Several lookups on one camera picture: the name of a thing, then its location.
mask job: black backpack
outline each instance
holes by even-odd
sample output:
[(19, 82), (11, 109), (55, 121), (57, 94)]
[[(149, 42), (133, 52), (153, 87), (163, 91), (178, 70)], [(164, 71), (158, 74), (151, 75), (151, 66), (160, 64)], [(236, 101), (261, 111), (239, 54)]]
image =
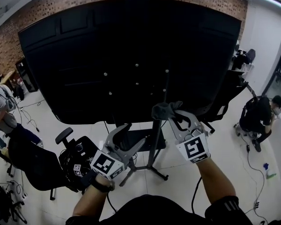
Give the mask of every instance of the black backpack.
[(21, 88), (20, 85), (17, 85), (17, 87), (15, 88), (15, 91), (16, 91), (16, 96), (21, 100), (23, 101), (24, 98), (25, 98), (25, 95), (24, 95), (24, 90)]

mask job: floor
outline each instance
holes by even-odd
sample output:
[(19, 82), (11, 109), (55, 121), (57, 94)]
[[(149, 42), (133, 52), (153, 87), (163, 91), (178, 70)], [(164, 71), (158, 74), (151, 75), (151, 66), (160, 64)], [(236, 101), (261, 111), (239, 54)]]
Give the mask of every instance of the floor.
[[(245, 142), (241, 137), (236, 136), (235, 130), (233, 129), (233, 125), (238, 122), (241, 115), (242, 107), (250, 98), (250, 92), (245, 89), (233, 99), (229, 104), (229, 109), (224, 118), (212, 123), (215, 133), (208, 138), (212, 158), (235, 186), (237, 196), (240, 200), (240, 207), (245, 212), (253, 208), (256, 194), (260, 192), (263, 184), (263, 178), (260, 172), (254, 171), (248, 166)], [(29, 105), (42, 99), (43, 97), (40, 92), (31, 93), (19, 106)], [(61, 131), (69, 127), (69, 125), (59, 122), (45, 101), (39, 106), (32, 105), (24, 109), (37, 122), (40, 130), (38, 135), (43, 139), (44, 148), (55, 152), (59, 156), (64, 146), (63, 144), (55, 144), (54, 139)], [(18, 122), (20, 122), (21, 118), (18, 112), (15, 112), (15, 116)], [(22, 115), (22, 124), (24, 127), (37, 133), (31, 124), (26, 123), (27, 119)], [(97, 145), (103, 144), (107, 136), (106, 128), (102, 122), (94, 125), (73, 125), (70, 127), (74, 130), (70, 135), (71, 138), (78, 139), (86, 135)], [(132, 129), (147, 129), (151, 127), (152, 124), (150, 122), (136, 123), (133, 124)], [(108, 125), (110, 131), (113, 128), (115, 126)], [(124, 187), (119, 187), (118, 184), (125, 177), (127, 171), (121, 173), (115, 179), (116, 189), (110, 193), (111, 203), (117, 210), (135, 197), (143, 194), (151, 194), (170, 198), (185, 210), (191, 211), (192, 196), (200, 178), (199, 171), (196, 165), (186, 162), (174, 146), (175, 138), (168, 122), (163, 126), (162, 130), (167, 140), (167, 148), (162, 150), (154, 166), (159, 172), (169, 175), (169, 179), (163, 181), (151, 171), (139, 171), (132, 175)], [(272, 147), (268, 140), (262, 143), (261, 153), (257, 153), (251, 145), (249, 160), (253, 167), (263, 172), (265, 171), (263, 164), (267, 162), (271, 170), (277, 173), (275, 177), (265, 181), (263, 191), (259, 197), (260, 207), (257, 212), (269, 222), (275, 219), (281, 219), (281, 182)], [(147, 161), (147, 152), (138, 153), (137, 166), (145, 165)], [(6, 174), (7, 168), (8, 164), (0, 158), (0, 182), (11, 180)], [(14, 180), (22, 184), (21, 171), (15, 170), (14, 175)], [(25, 205), (22, 207), (21, 212), (26, 217), (28, 224), (64, 225), (81, 197), (81, 193), (74, 193), (66, 187), (61, 187), (56, 190), (56, 200), (50, 201), (50, 191), (41, 192), (34, 189), (24, 173), (23, 183), (24, 191), (28, 196), (24, 201)], [(204, 212), (209, 205), (210, 203), (201, 183), (194, 202), (195, 212), (204, 216)], [(113, 210), (106, 201), (101, 219), (108, 218), (111, 215), (113, 215)], [(255, 225), (258, 225), (262, 221), (253, 211), (249, 212), (247, 216)]]

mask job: desk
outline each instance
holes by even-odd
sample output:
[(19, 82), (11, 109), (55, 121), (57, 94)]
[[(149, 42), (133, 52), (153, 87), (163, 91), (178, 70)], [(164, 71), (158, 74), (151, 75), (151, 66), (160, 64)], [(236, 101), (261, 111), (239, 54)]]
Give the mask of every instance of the desk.
[(4, 78), (1, 80), (1, 82), (0, 82), (0, 85), (3, 85), (3, 84), (7, 85), (13, 92), (14, 92), (14, 88), (13, 88), (11, 82), (10, 82), (10, 77), (11, 77), (14, 73), (15, 73), (14, 70), (9, 71), (9, 73), (7, 73), (7, 74), (5, 75), (5, 77), (4, 77)]

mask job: computer monitor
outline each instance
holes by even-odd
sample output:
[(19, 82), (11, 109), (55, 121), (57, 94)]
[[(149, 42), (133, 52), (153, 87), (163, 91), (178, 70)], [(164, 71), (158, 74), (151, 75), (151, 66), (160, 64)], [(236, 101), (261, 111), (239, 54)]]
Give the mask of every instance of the computer monitor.
[(28, 66), (66, 124), (151, 121), (163, 101), (203, 115), (228, 70), (241, 21), (207, 7), (105, 0), (46, 17), (19, 32)]

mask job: black sleeve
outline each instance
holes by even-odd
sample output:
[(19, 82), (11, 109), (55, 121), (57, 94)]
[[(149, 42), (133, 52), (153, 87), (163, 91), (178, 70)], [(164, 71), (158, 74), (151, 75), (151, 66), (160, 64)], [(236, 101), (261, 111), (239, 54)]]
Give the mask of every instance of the black sleeve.
[(94, 219), (88, 216), (74, 216), (70, 217), (66, 221), (66, 225), (95, 225), (99, 224), (98, 219)]
[(213, 203), (205, 212), (205, 218), (216, 224), (252, 225), (251, 221), (238, 206), (235, 196), (224, 197)]
[(271, 118), (272, 118), (272, 115), (267, 115), (266, 118), (264, 119), (263, 121), (263, 125), (264, 126), (269, 126), (271, 124)]

